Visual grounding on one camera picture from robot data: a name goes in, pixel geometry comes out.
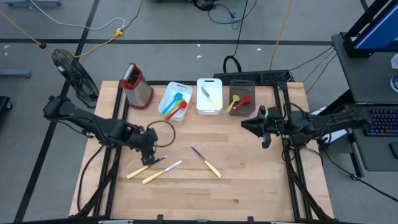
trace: box grater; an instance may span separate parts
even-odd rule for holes
[[[120,85],[124,88],[130,106],[135,109],[148,107],[152,100],[154,89],[148,85],[142,71],[135,63],[130,63],[123,78],[120,79]]]

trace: yellow knife handle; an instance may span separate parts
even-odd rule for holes
[[[210,97],[211,102],[217,107],[218,110],[221,110],[221,106],[213,99],[213,97]]]
[[[144,167],[132,172],[131,174],[127,175],[126,177],[127,177],[127,179],[130,179],[130,178],[135,177],[136,175],[140,174],[142,171],[144,171],[146,169],[148,169],[148,166],[144,166]]]
[[[156,174],[154,174],[154,175],[152,175],[152,176],[147,177],[146,179],[144,179],[144,180],[142,181],[142,184],[146,184],[146,183],[150,182],[151,180],[155,179],[156,177],[158,177],[158,176],[160,176],[160,175],[162,175],[162,174],[163,174],[163,171],[157,172]]]
[[[207,162],[207,161],[205,161],[205,164],[211,169],[211,171],[213,171],[214,174],[216,174],[216,176],[217,176],[218,178],[221,178],[220,172],[218,172],[218,170],[217,170],[215,167],[213,167],[213,166],[212,166],[209,162]]]

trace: plastic bin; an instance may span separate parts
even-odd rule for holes
[[[157,110],[162,113],[164,108],[166,108],[166,106],[173,102],[175,94],[180,92],[182,94],[182,98],[188,103],[188,106],[185,109],[180,109],[171,119],[173,119],[174,121],[183,121],[185,113],[187,113],[189,107],[192,91],[192,87],[190,86],[176,82],[170,82],[167,85],[166,91],[163,94],[163,98],[160,101]]]
[[[249,80],[231,80],[229,82],[229,104],[232,103],[232,96],[238,95],[242,100],[243,97],[249,96],[251,102],[242,105],[235,112],[231,112],[231,116],[250,116],[256,110],[256,92],[255,83]]]
[[[197,81],[197,109],[200,115],[218,115],[223,109],[223,82],[218,78],[200,78]],[[221,106],[218,109],[204,94],[204,88],[209,95]]]

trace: white plastic container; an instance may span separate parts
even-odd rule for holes
[[[179,92],[182,94],[182,98],[188,103],[188,106],[185,109],[178,110],[171,119],[173,119],[174,121],[183,121],[189,107],[192,91],[192,87],[190,86],[176,82],[170,82],[167,85],[166,91],[163,94],[163,98],[160,101],[157,110],[162,113],[166,106],[173,102],[175,94]]]
[[[218,115],[223,109],[223,82],[218,78],[200,78],[197,81],[197,87],[198,113],[200,115]],[[221,106],[221,109],[218,109],[204,94],[202,87]]]

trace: blue screen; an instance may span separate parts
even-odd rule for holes
[[[356,45],[356,49],[398,51],[398,5],[393,7]]]

